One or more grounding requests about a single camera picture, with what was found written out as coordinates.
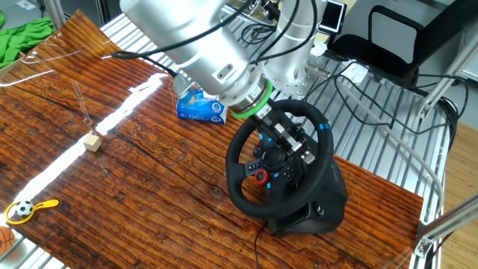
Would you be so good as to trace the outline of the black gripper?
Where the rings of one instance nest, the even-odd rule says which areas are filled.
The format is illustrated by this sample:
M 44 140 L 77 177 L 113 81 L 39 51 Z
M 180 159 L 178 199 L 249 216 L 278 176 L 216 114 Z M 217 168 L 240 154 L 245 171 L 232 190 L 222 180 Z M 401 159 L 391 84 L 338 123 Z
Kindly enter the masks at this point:
M 250 118 L 259 129 L 278 145 L 288 145 L 290 156 L 301 158 L 306 164 L 315 161 L 301 125 L 294 125 L 285 111 L 278 105 L 263 105 L 252 108 Z

